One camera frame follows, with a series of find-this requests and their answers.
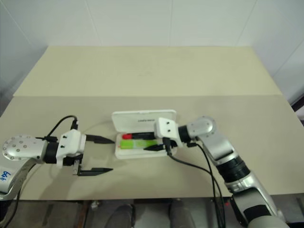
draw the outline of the person's leg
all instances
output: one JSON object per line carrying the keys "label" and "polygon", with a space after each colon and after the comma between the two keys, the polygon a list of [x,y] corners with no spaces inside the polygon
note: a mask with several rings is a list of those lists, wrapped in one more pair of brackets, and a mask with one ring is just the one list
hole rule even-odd
{"label": "person's leg", "polygon": [[125,204],[118,207],[108,219],[105,228],[132,228],[135,223],[135,207]]}
{"label": "person's leg", "polygon": [[171,228],[195,228],[192,215],[181,200],[173,200],[169,208]]}

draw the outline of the beige table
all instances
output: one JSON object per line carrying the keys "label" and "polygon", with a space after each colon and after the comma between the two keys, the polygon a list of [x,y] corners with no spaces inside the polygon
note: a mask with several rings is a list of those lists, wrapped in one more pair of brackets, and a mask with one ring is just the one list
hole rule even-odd
{"label": "beige table", "polygon": [[[180,124],[203,114],[215,118],[270,194],[304,192],[304,129],[247,47],[49,48],[0,118],[0,142],[19,133],[43,136],[67,114],[77,115],[84,133],[114,139],[113,111],[168,108]],[[68,128],[62,124],[55,135]],[[176,156],[207,166],[198,149],[182,148]],[[118,160],[113,145],[88,142],[83,162],[114,170],[75,177],[71,167],[40,165],[21,198],[212,196],[210,176],[168,157]]]}

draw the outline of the green object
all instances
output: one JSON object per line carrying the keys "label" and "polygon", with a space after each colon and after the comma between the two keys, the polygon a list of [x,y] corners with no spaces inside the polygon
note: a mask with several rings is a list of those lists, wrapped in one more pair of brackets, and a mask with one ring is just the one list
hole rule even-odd
{"label": "green object", "polygon": [[143,149],[153,145],[157,145],[156,140],[122,139],[120,141],[121,149]]}

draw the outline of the handwritten label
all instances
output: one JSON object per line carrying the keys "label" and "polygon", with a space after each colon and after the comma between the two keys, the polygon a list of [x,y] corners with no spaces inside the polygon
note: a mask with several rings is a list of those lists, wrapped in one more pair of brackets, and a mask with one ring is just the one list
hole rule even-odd
{"label": "handwritten label", "polygon": [[1,181],[6,181],[8,175],[10,175],[9,172],[3,171],[3,173],[2,173],[2,175],[1,175],[1,177],[0,177],[0,180],[1,180]]}

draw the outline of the white wall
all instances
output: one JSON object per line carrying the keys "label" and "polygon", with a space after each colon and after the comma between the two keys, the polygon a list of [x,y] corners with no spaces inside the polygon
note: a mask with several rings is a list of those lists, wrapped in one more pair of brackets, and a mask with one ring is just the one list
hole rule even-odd
{"label": "white wall", "polygon": [[250,45],[292,103],[303,12],[303,0],[0,0],[1,107],[47,45]]}
{"label": "white wall", "polygon": [[300,120],[304,120],[304,106],[295,112]]}

